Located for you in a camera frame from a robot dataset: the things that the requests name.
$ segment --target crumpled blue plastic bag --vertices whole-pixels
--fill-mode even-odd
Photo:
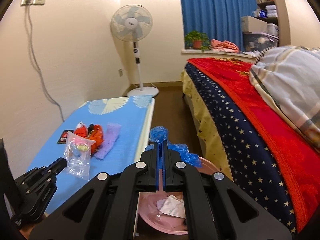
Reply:
[[[151,129],[150,131],[150,141],[156,143],[162,143],[167,140],[168,148],[180,153],[181,160],[185,163],[189,163],[197,168],[202,167],[201,160],[199,159],[198,154],[190,153],[188,146],[186,144],[171,144],[168,140],[168,129],[163,126],[157,126]],[[150,144],[146,147],[146,151],[153,149],[154,145]]]

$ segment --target purple cloth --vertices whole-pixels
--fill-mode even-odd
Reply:
[[[119,137],[121,125],[118,123],[108,123],[107,131],[103,135],[103,143],[101,144],[97,153],[93,155],[98,160],[103,160],[103,158],[107,155],[108,152],[112,149],[115,141]]]

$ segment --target electric fan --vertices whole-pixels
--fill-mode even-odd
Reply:
[[[126,5],[115,12],[111,19],[111,31],[121,41],[133,42],[133,54],[135,57],[140,87],[131,90],[128,96],[152,95],[159,93],[154,87],[144,87],[141,80],[140,52],[138,41],[145,38],[151,31],[152,17],[141,5]]]

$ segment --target silver screw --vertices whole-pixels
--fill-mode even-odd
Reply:
[[[108,177],[108,174],[106,174],[105,172],[101,172],[101,173],[99,173],[98,174],[98,180],[105,180],[105,179],[107,179],[107,177]]]
[[[216,180],[223,180],[224,179],[224,175],[221,172],[217,172],[217,173],[214,174],[214,178]]]
[[[139,168],[139,169],[142,169],[146,166],[146,164],[144,162],[137,162],[136,163],[136,167]]]
[[[186,167],[186,164],[184,162],[177,162],[176,167],[179,169],[183,169]]]

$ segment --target baseboard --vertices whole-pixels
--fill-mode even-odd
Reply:
[[[182,81],[168,81],[168,82],[154,82],[153,83],[157,88],[164,88],[164,87],[182,87]],[[151,83],[144,83],[143,84],[145,87],[153,87]],[[139,86],[139,84],[131,84],[122,94],[123,97],[127,95],[127,93],[135,89],[136,86]]]

